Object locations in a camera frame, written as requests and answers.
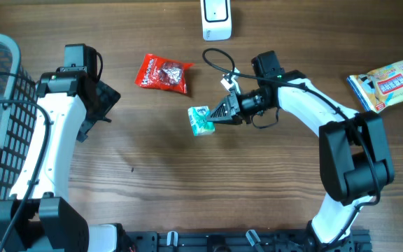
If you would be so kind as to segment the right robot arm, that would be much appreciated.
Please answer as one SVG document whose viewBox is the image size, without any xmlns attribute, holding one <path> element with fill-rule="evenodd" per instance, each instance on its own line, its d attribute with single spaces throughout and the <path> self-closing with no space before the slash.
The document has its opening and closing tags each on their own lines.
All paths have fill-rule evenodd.
<svg viewBox="0 0 403 252">
<path fill-rule="evenodd" d="M 215 124 L 253 124 L 270 109 L 301 120 L 319 140 L 320 179 L 326 191 L 319 212 L 296 243 L 303 251 L 329 251 L 351 240 L 351 226 L 364 207 L 377 205 L 381 191 L 395 178 L 383 119 L 373 111 L 360 113 L 318 90 L 301 71 L 285 71 L 274 51 L 251 61 L 256 90 L 244 93 L 235 67 L 223 73 L 229 94 L 208 117 Z"/>
</svg>

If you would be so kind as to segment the small teal tissue pack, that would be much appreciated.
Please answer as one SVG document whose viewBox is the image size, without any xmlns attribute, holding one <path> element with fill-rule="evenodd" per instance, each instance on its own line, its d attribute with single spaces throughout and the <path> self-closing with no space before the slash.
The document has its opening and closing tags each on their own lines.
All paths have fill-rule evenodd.
<svg viewBox="0 0 403 252">
<path fill-rule="evenodd" d="M 196 137 L 215 132 L 215 125 L 207 120 L 210 114 L 208 106 L 193 106 L 188 109 L 190 126 Z"/>
</svg>

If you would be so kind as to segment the cream wet wipes pack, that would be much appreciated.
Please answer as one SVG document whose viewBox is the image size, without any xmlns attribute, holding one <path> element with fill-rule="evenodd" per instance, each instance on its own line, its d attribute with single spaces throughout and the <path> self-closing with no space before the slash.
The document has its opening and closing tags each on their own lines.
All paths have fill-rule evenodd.
<svg viewBox="0 0 403 252">
<path fill-rule="evenodd" d="M 403 102 L 403 59 L 367 73 L 350 75 L 346 81 L 365 111 L 379 113 Z"/>
</svg>

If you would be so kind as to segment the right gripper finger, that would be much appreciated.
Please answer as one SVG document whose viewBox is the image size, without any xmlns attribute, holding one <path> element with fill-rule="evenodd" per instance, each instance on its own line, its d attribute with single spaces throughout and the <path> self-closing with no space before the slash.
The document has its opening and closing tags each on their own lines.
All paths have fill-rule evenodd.
<svg viewBox="0 0 403 252">
<path fill-rule="evenodd" d="M 208 118 L 238 118 L 239 104 L 235 94 L 227 95 L 212 111 Z"/>
<path fill-rule="evenodd" d="M 208 118 L 208 122 L 223 125 L 241 125 L 243 120 L 240 118 Z"/>
</svg>

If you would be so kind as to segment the red candy bag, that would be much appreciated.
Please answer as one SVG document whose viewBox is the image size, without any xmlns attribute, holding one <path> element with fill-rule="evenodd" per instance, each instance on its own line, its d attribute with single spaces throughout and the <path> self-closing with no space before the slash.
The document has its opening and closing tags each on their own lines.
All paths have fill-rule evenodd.
<svg viewBox="0 0 403 252">
<path fill-rule="evenodd" d="M 185 71 L 193 65 L 149 53 L 145 55 L 134 83 L 141 88 L 187 94 Z"/>
</svg>

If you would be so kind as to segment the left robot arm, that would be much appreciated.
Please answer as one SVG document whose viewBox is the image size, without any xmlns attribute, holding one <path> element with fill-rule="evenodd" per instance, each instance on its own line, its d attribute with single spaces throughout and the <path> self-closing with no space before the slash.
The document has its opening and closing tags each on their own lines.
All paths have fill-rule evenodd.
<svg viewBox="0 0 403 252">
<path fill-rule="evenodd" d="M 103 60 L 71 44 L 64 63 L 33 81 L 11 57 L 0 96 L 0 251 L 126 251 L 121 224 L 89 225 L 69 204 L 73 150 L 120 95 Z"/>
</svg>

